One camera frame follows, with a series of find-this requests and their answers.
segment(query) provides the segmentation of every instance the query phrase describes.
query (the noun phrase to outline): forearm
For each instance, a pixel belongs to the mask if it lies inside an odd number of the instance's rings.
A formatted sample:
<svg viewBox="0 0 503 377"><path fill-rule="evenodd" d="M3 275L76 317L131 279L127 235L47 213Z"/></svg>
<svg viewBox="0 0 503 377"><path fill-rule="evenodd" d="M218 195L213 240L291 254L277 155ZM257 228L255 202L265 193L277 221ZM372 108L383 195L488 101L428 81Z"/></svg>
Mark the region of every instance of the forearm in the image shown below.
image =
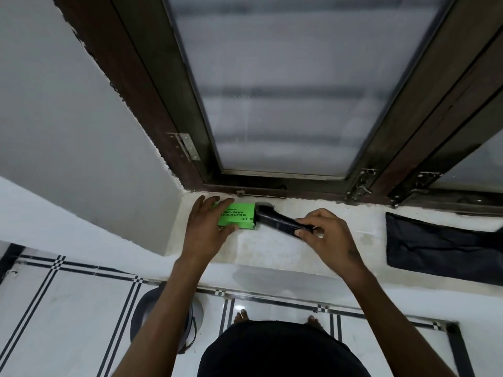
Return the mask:
<svg viewBox="0 0 503 377"><path fill-rule="evenodd" d="M368 269L347 279L395 377L454 377Z"/></svg>
<svg viewBox="0 0 503 377"><path fill-rule="evenodd" d="M199 279L200 262L179 259L154 309L131 343L114 377L171 375L182 327Z"/></svg>

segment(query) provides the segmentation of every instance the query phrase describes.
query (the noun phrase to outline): green box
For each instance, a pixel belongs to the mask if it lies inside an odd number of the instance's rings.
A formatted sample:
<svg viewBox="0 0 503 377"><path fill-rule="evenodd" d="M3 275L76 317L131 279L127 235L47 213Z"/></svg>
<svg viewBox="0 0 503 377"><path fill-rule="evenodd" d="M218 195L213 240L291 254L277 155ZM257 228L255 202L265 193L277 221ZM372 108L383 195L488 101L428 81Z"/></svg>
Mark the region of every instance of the green box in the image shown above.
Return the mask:
<svg viewBox="0 0 503 377"><path fill-rule="evenodd" d="M218 226L237 224L241 229L254 229L254 217L254 203L231 203L220 216Z"/></svg>

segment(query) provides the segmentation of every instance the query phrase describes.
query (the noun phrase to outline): bare foot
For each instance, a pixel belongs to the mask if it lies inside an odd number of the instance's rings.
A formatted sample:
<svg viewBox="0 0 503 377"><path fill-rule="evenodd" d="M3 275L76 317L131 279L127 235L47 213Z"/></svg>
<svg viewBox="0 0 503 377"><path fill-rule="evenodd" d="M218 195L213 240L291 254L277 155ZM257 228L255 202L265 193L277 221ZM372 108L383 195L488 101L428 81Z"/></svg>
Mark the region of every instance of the bare foot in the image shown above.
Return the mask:
<svg viewBox="0 0 503 377"><path fill-rule="evenodd" d="M318 328L318 329L324 331L324 329L321 326L321 324L319 323L318 319L315 318L312 315L307 318L307 323L306 324L307 325L311 325L311 327Z"/></svg>
<svg viewBox="0 0 503 377"><path fill-rule="evenodd" d="M242 321L247 321L247 320L249 320L247 311L241 310L241 312L238 312L236 314L236 317L234 318L234 324L241 323Z"/></svg>

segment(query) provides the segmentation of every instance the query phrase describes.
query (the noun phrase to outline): glass panel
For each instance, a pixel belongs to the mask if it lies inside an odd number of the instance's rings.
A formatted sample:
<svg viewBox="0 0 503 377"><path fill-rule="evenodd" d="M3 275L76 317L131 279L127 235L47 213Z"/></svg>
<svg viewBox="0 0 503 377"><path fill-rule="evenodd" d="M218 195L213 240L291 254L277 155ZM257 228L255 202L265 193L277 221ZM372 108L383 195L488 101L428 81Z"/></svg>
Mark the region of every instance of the glass panel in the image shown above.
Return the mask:
<svg viewBox="0 0 503 377"><path fill-rule="evenodd" d="M502 193L503 131L460 161L431 187Z"/></svg>
<svg viewBox="0 0 503 377"><path fill-rule="evenodd" d="M344 176L446 0L169 0L228 170Z"/></svg>

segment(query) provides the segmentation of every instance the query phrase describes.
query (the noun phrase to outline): hand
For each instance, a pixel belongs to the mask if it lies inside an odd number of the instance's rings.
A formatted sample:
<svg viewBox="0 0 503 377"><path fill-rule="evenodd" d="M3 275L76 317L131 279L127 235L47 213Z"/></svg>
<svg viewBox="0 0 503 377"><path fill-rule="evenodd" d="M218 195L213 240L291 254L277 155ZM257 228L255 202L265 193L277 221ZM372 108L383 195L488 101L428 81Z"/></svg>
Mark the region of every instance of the hand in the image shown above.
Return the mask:
<svg viewBox="0 0 503 377"><path fill-rule="evenodd" d="M367 268L355 245L348 224L327 209L315 210L305 218L298 218L301 224L314 225L317 237L306 230L296 230L295 235L303 239L319 255L321 260L342 279L350 279Z"/></svg>
<svg viewBox="0 0 503 377"><path fill-rule="evenodd" d="M213 207L219 200L219 196L206 200L204 196L200 196L194 203L187 222L180 259L196 261L206 268L227 237L237 229L237 225L227 225L222 229L218 227L220 215L234 202L233 198L227 198Z"/></svg>

